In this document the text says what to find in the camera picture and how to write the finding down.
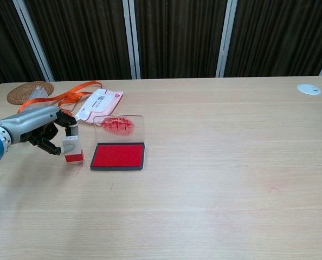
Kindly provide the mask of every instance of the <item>dark curtain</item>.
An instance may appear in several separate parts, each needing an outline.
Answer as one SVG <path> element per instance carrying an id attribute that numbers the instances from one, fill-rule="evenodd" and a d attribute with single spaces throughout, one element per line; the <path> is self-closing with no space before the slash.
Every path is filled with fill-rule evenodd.
<path id="1" fill-rule="evenodd" d="M 306 76 L 322 69 L 322 0 L 238 1 L 224 75 Z"/>
<path id="2" fill-rule="evenodd" d="M 141 76 L 214 77 L 227 0 L 135 0 Z"/>
<path id="3" fill-rule="evenodd" d="M 130 79 L 121 0 L 26 0 L 55 80 Z"/>
<path id="4" fill-rule="evenodd" d="M 12 1 L 0 0 L 0 83 L 44 80 Z"/>

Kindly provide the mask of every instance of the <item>red ink pad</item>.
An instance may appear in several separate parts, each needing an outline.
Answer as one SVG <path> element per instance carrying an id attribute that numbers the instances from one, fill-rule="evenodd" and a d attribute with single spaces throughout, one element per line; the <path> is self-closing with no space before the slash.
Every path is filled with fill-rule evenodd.
<path id="1" fill-rule="evenodd" d="M 91 161 L 91 170 L 141 170 L 144 164 L 143 142 L 98 143 Z"/>
<path id="2" fill-rule="evenodd" d="M 133 122 L 123 117 L 107 118 L 103 121 L 102 127 L 106 132 L 122 136 L 128 136 L 134 131 Z"/>

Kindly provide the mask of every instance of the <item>wet wipes package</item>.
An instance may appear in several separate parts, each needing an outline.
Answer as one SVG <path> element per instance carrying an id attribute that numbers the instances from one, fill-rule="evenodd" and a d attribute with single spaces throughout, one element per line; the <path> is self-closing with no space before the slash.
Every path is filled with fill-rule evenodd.
<path id="1" fill-rule="evenodd" d="M 112 114 L 122 96 L 123 92 L 114 92 L 100 88 L 85 101 L 84 105 L 75 115 L 75 118 L 92 124 L 94 117 Z"/>

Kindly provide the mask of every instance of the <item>robotic arm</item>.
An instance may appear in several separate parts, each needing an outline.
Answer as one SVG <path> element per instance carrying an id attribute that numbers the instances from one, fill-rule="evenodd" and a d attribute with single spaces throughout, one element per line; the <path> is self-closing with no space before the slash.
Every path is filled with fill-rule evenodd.
<path id="1" fill-rule="evenodd" d="M 35 108 L 0 120 L 0 159 L 8 147 L 29 141 L 54 155 L 71 151 L 74 146 L 56 147 L 50 142 L 58 133 L 55 124 L 64 127 L 66 136 L 78 135 L 76 119 L 62 112 L 58 106 Z"/>

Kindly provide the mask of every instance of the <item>round rattan coaster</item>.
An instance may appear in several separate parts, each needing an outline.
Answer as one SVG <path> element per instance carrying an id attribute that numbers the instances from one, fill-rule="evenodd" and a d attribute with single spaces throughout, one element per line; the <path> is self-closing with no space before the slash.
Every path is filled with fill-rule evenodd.
<path id="1" fill-rule="evenodd" d="M 50 95 L 54 91 L 54 86 L 49 82 L 44 81 L 33 81 L 23 84 L 19 87 L 16 87 L 7 95 L 7 101 L 14 105 L 22 105 L 24 104 L 35 90 L 37 86 L 43 87 L 48 95 Z"/>

